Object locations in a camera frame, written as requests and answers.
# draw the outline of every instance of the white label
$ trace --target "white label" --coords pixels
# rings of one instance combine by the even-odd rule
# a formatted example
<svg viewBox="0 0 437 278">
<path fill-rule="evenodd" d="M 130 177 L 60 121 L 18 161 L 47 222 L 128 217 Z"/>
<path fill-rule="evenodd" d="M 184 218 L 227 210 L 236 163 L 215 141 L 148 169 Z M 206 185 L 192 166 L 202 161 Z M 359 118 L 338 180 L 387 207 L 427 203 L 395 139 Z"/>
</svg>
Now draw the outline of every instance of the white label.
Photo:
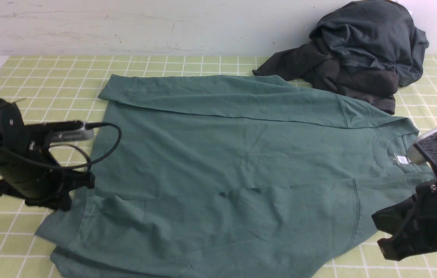
<svg viewBox="0 0 437 278">
<path fill-rule="evenodd" d="M 402 164 L 409 164 L 409 159 L 407 158 L 407 156 L 400 156 L 397 155 L 397 160 L 402 163 Z"/>
</svg>

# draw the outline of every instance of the black cloth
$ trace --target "black cloth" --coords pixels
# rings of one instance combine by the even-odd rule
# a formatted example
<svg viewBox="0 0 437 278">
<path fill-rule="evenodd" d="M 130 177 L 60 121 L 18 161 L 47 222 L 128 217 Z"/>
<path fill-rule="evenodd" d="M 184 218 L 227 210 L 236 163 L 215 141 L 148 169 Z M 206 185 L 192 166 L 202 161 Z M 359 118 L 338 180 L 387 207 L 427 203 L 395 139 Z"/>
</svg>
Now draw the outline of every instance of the black cloth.
<svg viewBox="0 0 437 278">
<path fill-rule="evenodd" d="M 275 53 L 255 75 L 298 77 L 329 90 L 395 112 L 393 94 L 421 78 L 425 32 L 402 5 L 387 0 L 351 2 L 325 15 L 311 42 Z"/>
<path fill-rule="evenodd" d="M 397 74 L 378 69 L 350 73 L 321 38 L 297 49 L 275 53 L 253 73 L 278 75 L 285 80 L 303 77 L 314 88 L 369 102 L 391 115 L 395 113 L 393 94 L 398 90 Z"/>
<path fill-rule="evenodd" d="M 407 86 L 423 75 L 425 32 L 414 26 L 409 11 L 388 0 L 351 2 L 320 19 L 310 39 L 322 37 L 349 71 L 360 68 L 397 72 Z"/>
</svg>

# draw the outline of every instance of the neckline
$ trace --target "neckline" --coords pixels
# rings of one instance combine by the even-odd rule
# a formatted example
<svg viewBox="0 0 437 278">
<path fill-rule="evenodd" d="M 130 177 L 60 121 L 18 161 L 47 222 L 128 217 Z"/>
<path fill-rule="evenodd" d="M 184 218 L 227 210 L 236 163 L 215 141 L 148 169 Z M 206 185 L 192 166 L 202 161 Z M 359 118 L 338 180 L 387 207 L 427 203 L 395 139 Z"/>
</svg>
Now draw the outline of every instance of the neckline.
<svg viewBox="0 0 437 278">
<path fill-rule="evenodd" d="M 384 131 L 380 134 L 380 136 L 376 137 L 373 141 L 373 154 L 376 163 L 389 175 L 393 176 L 396 174 L 396 171 L 400 174 L 404 173 L 402 169 L 395 166 L 387 155 L 388 144 L 392 142 L 397 137 L 402 137 L 409 134 L 415 134 L 416 137 L 418 135 L 418 130 L 414 127 L 412 122 L 403 118 L 397 121 L 397 126 L 395 126 L 396 122 L 390 123 L 388 128 L 385 128 Z M 404 138 L 404 148 L 407 150 L 409 146 L 411 146 L 412 142 L 409 142 L 409 138 Z M 386 147 L 378 147 L 379 144 L 384 144 Z"/>
</svg>

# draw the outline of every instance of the shirt sleeve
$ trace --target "shirt sleeve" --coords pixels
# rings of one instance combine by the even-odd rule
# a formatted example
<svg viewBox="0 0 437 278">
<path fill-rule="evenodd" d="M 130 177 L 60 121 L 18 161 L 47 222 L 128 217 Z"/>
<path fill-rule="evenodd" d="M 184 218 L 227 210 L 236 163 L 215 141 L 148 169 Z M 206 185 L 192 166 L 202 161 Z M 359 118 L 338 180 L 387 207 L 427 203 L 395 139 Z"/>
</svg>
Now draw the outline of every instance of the shirt sleeve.
<svg viewBox="0 0 437 278">
<path fill-rule="evenodd" d="M 348 127 L 341 96 L 291 86 L 278 76 L 130 78 L 112 75 L 98 97 L 174 113 Z"/>
</svg>

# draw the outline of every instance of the black mount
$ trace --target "black mount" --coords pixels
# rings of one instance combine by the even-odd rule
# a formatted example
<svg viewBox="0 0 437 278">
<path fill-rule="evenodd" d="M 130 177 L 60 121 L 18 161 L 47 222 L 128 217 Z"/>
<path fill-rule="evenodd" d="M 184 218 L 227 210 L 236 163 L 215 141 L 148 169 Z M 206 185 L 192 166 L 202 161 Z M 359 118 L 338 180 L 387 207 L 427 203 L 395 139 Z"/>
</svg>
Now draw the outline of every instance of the black mount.
<svg viewBox="0 0 437 278">
<path fill-rule="evenodd" d="M 416 187 L 416 193 L 372 215 L 376 228 L 391 234 L 378 240 L 387 260 L 437 252 L 437 131 L 413 145 L 430 164 L 436 179 Z"/>
<path fill-rule="evenodd" d="M 0 180 L 0 197 L 7 195 L 14 198 L 25 200 L 27 206 L 45 207 L 51 210 L 68 211 L 71 209 L 71 197 L 69 192 L 78 188 L 87 187 L 88 189 L 95 188 L 95 176 L 90 173 L 81 173 L 77 171 L 69 171 L 68 173 L 60 174 L 59 179 L 55 181 L 55 187 L 58 187 L 53 195 L 47 198 L 32 199 L 28 198 L 21 192 L 17 191 L 7 181 Z"/>
<path fill-rule="evenodd" d="M 95 176 L 60 169 L 49 149 L 53 134 L 77 131 L 83 125 L 79 121 L 25 125 L 18 107 L 0 99 L 0 196 L 24 199 L 27 206 L 70 210 L 69 192 L 93 188 Z"/>
</svg>

